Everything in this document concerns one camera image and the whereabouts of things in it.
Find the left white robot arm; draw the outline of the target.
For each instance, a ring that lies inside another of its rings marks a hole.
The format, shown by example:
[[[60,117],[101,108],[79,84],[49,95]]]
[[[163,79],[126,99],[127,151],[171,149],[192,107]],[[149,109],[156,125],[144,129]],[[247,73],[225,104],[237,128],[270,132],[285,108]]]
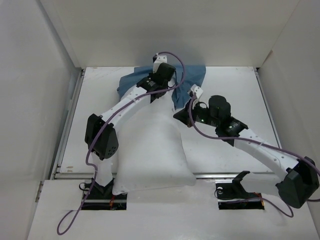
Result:
[[[92,114],[86,125],[84,141],[88,146],[85,163],[94,167],[94,177],[89,190],[101,198],[112,193],[112,186],[106,181],[97,182],[98,164],[90,163],[89,156],[94,153],[100,162],[111,158],[119,148],[117,131],[140,109],[150,105],[170,90],[169,82],[176,68],[168,63],[160,63],[157,70],[141,79],[120,102],[102,115]]]

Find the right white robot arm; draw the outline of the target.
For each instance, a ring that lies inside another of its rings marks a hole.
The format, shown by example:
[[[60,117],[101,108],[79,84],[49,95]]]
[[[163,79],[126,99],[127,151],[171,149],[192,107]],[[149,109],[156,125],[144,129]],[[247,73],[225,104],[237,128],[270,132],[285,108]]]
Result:
[[[244,170],[230,181],[220,181],[216,184],[220,200],[248,200],[266,193],[299,209],[320,186],[320,172],[312,159],[295,156],[264,142],[246,124],[231,115],[231,105],[221,95],[211,96],[205,107],[192,97],[173,117],[189,128],[195,123],[214,127],[214,139],[249,154],[274,173],[273,176],[262,177]]]

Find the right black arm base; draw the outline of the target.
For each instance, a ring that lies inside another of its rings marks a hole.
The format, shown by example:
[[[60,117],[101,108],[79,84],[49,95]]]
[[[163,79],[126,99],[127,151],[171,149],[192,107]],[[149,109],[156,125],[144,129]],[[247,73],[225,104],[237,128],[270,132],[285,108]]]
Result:
[[[250,172],[242,171],[233,179],[215,182],[214,195],[218,200],[219,210],[264,210],[261,193],[248,192],[241,185],[241,181]]]

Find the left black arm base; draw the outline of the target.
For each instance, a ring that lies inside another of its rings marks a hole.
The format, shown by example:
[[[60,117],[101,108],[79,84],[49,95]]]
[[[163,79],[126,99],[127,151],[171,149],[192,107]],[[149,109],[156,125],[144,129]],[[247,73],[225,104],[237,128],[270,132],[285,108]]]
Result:
[[[127,209],[127,194],[113,195],[114,178],[105,186],[94,183],[81,210],[93,211],[125,211]]]

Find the blue pillowcase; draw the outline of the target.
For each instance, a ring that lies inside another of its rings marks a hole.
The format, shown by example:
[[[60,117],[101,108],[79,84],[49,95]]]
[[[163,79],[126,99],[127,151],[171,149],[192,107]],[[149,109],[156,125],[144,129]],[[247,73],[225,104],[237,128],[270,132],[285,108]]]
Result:
[[[125,93],[135,86],[142,78],[146,77],[153,70],[152,65],[135,67],[133,73],[122,76],[119,80],[117,93],[121,99]],[[183,84],[172,91],[171,98],[175,109],[185,107],[190,99],[188,91],[193,85],[201,87],[206,75],[205,65],[185,65],[185,77]]]

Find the white pillow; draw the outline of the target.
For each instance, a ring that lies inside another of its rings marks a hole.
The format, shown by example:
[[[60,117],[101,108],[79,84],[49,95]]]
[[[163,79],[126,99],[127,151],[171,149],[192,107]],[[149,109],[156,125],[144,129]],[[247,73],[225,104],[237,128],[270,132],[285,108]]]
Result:
[[[140,109],[120,128],[113,195],[132,191],[193,186],[172,93]]]

